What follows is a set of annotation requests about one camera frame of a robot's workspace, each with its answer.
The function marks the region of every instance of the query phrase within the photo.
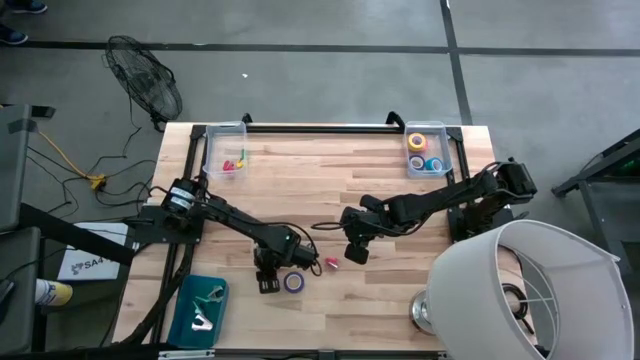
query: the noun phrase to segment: plastic container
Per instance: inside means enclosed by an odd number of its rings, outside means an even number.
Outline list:
[[[204,316],[213,323],[210,331],[194,331],[191,324],[196,316],[196,309],[193,301],[196,296],[207,298],[215,286],[224,288],[224,295],[221,302],[210,302],[201,305]],[[169,330],[167,341],[182,349],[210,349],[218,341],[224,311],[229,299],[229,285],[224,279],[210,276],[188,275],[178,294],[176,309]]]
[[[404,130],[404,148],[410,178],[443,176],[453,167],[447,128],[439,121],[408,122]]]
[[[247,127],[243,122],[207,125],[207,159],[203,170],[214,178],[246,176],[249,167],[246,145]]]

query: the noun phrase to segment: yellow cable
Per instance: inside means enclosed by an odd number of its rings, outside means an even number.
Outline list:
[[[98,187],[100,187],[104,181],[105,181],[105,176],[103,175],[89,175],[84,173],[82,170],[80,170],[77,166],[75,166],[74,163],[71,162],[71,160],[69,160],[69,158],[67,157],[67,155],[65,155],[65,153],[62,151],[62,149],[60,149],[58,147],[58,145],[56,145],[53,140],[51,140],[47,135],[45,135],[42,131],[38,131],[38,134],[40,134],[40,136],[42,136],[45,140],[47,140],[47,142],[49,143],[49,145],[51,145],[51,147],[53,147],[58,154],[60,154],[60,156],[62,156],[62,159],[64,159],[64,161],[69,164],[69,166],[71,166],[71,168],[73,169],[73,171],[75,171],[78,175],[82,176],[83,178],[89,180],[91,182],[91,188],[96,190]]]

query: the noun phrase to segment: teal tray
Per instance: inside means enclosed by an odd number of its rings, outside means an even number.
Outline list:
[[[193,301],[196,296],[206,298],[215,286],[224,288],[224,297],[221,302],[211,302],[200,306],[204,316],[213,323],[211,331],[193,331],[191,323],[193,323],[196,312]],[[222,320],[224,319],[224,311],[227,307],[227,299],[229,298],[229,285],[224,279],[188,275],[184,279],[184,283],[178,294],[176,309],[171,322],[171,330],[169,330],[169,344],[183,349],[210,349],[218,341],[220,330],[222,329]]]

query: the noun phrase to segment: red object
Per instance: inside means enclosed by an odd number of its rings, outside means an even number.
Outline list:
[[[332,267],[334,269],[338,269],[338,259],[336,258],[326,258],[324,259],[325,264],[327,264],[327,266]]]
[[[225,161],[224,165],[222,165],[222,171],[232,171],[233,169],[233,163],[229,160]]]

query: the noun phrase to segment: wooden tabletop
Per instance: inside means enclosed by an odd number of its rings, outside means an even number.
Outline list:
[[[192,125],[167,125],[153,185],[169,188],[182,176]],[[484,126],[463,126],[462,131],[473,175],[494,161],[489,131]],[[308,229],[313,223],[339,220],[344,207],[357,207],[364,194],[384,199],[446,186],[444,177],[407,178],[401,135],[250,133],[248,142],[248,177],[210,181],[209,190],[263,221],[289,221]],[[451,153],[459,181],[453,143]],[[451,245],[444,212],[434,214],[411,236],[372,241],[364,266],[344,259],[348,242],[342,231],[311,230],[311,236],[320,259],[337,257],[340,269],[325,267],[321,277],[305,272],[305,288],[299,294],[282,290],[261,295],[253,242],[207,222],[192,273],[222,277],[230,284],[216,348],[444,349],[435,336],[418,332],[408,317],[409,301],[425,287],[433,260]],[[151,245],[134,259],[114,341],[129,335],[156,301],[167,248]],[[518,270],[513,259],[501,259],[502,266]],[[283,268],[279,275],[289,271]],[[510,281],[521,284],[517,277]],[[175,297],[167,306],[163,339],[173,318]]]

